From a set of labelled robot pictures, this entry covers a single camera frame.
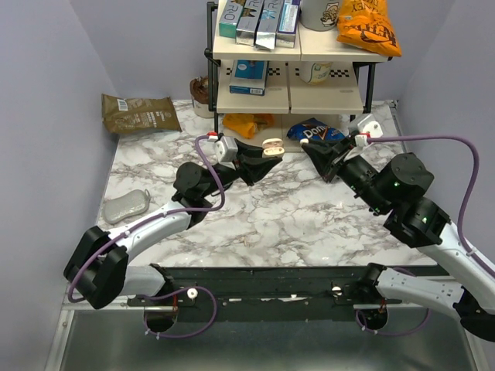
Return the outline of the beige earbud charging case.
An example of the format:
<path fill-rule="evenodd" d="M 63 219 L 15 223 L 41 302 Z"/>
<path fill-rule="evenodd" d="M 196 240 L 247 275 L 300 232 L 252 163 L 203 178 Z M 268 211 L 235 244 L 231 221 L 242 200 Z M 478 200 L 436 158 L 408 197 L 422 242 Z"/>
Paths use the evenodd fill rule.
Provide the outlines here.
<path fill-rule="evenodd" d="M 262 157 L 271 158 L 279 157 L 281 158 L 285 154 L 284 142 L 280 138 L 269 138 L 263 141 L 261 145 L 263 149 Z"/>

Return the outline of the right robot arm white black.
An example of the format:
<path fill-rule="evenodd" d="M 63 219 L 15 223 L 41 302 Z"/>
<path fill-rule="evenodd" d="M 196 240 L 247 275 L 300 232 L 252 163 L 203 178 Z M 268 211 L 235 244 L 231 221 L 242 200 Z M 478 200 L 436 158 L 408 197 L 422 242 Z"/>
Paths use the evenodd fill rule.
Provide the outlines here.
<path fill-rule="evenodd" d="M 388 299 L 407 301 L 448 315 L 471 334 L 494 340 L 494 263 L 463 232 L 464 209 L 457 223 L 425 193 L 434 180 L 413 153 L 393 157 L 377 171 L 359 147 L 381 138 L 353 134 L 339 141 L 304 141 L 303 151 L 326 181 L 341 179 L 375 216 L 386 216 L 384 228 L 395 239 L 433 259 L 452 277 L 441 283 L 403 274 L 398 269 L 368 264 L 352 283 L 349 295 L 359 304 Z"/>

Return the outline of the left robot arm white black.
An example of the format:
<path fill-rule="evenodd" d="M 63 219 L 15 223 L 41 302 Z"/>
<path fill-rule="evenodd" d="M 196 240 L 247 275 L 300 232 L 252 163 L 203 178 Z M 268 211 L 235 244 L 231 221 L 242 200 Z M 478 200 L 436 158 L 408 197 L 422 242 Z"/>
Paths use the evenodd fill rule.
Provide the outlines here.
<path fill-rule="evenodd" d="M 253 186 L 262 180 L 285 153 L 277 138 L 256 147 L 214 132 L 197 137 L 194 147 L 203 164 L 186 162 L 178 168 L 176 192 L 168 203 L 126 226 L 109 231 L 94 226 L 84 233 L 63 272 L 70 284 L 69 302 L 87 301 L 100 309 L 119 296 L 138 296 L 164 305 L 172 293 L 165 271 L 130 263 L 158 242 L 221 209 L 233 182 L 240 179 Z"/>

